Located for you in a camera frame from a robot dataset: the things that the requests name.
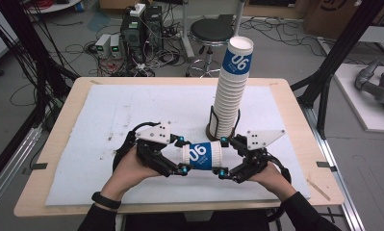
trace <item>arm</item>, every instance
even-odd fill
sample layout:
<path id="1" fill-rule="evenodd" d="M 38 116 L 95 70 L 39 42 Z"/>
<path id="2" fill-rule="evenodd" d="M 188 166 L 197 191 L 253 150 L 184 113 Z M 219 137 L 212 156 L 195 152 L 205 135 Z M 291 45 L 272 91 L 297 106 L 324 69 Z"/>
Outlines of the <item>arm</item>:
<path id="1" fill-rule="evenodd" d="M 126 192 L 142 180 L 160 175 L 155 170 L 145 167 L 139 162 L 136 150 L 136 147 L 133 147 L 119 162 L 113 175 L 102 188 L 100 193 L 102 196 L 114 201 L 120 201 Z M 78 230 L 112 231 L 115 229 L 116 214 L 117 210 L 94 203 Z"/>
<path id="2" fill-rule="evenodd" d="M 340 230 L 319 215 L 302 194 L 285 180 L 274 164 L 269 162 L 263 171 L 249 180 L 258 182 L 281 200 L 281 206 L 287 212 L 296 230 Z"/>

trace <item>black wristband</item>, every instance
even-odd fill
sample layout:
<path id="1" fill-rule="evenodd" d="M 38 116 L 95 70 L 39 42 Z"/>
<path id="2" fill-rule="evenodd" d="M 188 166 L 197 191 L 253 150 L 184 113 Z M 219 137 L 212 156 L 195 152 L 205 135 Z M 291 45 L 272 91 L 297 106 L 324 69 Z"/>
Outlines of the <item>black wristband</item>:
<path id="1" fill-rule="evenodd" d="M 117 210 L 120 206 L 120 201 L 108 199 L 102 196 L 101 192 L 94 192 L 91 199 L 100 205 L 114 210 Z"/>

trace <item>blue label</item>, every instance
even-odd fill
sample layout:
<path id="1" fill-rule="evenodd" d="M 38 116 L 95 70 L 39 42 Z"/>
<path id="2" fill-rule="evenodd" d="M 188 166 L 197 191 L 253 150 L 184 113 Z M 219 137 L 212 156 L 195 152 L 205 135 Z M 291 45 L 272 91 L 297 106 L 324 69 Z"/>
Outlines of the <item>blue label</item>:
<path id="1" fill-rule="evenodd" d="M 209 142 L 190 144 L 189 155 L 194 169 L 212 169 L 212 146 Z"/>
<path id="2" fill-rule="evenodd" d="M 230 74 L 243 75 L 249 71 L 252 54 L 247 56 L 234 55 L 228 49 L 225 52 L 222 67 Z"/>

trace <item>blue and white paper cup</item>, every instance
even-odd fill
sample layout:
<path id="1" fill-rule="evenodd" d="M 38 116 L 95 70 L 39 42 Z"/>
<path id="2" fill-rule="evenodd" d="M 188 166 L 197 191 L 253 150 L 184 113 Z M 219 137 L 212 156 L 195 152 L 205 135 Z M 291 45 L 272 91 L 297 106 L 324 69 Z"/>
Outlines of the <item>blue and white paper cup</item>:
<path id="1" fill-rule="evenodd" d="M 212 170 L 212 167 L 221 167 L 221 144 L 219 141 L 212 141 L 185 145 L 183 161 L 192 165 L 193 169 Z"/>
<path id="2" fill-rule="evenodd" d="M 218 120 L 212 115 L 210 121 L 209 132 L 213 138 L 220 139 L 233 135 L 231 133 L 249 76 L 253 48 L 254 43 L 249 38 L 230 39 L 218 77 L 214 104 Z"/>

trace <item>white platform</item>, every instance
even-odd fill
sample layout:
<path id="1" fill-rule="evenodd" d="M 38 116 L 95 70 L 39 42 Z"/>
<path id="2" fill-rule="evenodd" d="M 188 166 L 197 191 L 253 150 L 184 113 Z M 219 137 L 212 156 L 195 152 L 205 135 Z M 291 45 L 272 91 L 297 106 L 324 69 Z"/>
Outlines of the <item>white platform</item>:
<path id="1" fill-rule="evenodd" d="M 88 205 L 112 173 L 114 151 L 126 133 L 146 121 L 170 121 L 171 133 L 193 143 L 207 141 L 205 127 L 214 104 L 214 86 L 93 86 L 73 128 L 56 170 L 46 205 Z M 247 87 L 237 133 L 247 130 L 284 129 L 285 126 L 266 87 Z M 269 146 L 293 177 L 293 185 L 310 198 L 310 192 L 287 135 Z M 180 149 L 163 150 L 171 160 Z M 242 158 L 233 148 L 223 148 L 225 167 Z M 211 171 L 193 170 L 189 176 L 146 179 L 125 194 L 123 203 L 176 203 L 276 199 L 257 183 L 237 184 L 219 180 Z"/>
<path id="2" fill-rule="evenodd" d="M 365 67 L 358 64 L 342 64 L 336 71 L 336 79 L 364 129 L 384 133 L 384 106 L 375 101 L 371 94 L 354 87 L 357 74 Z M 383 72 L 384 66 L 379 66 L 371 77 L 371 82 L 378 85 Z"/>

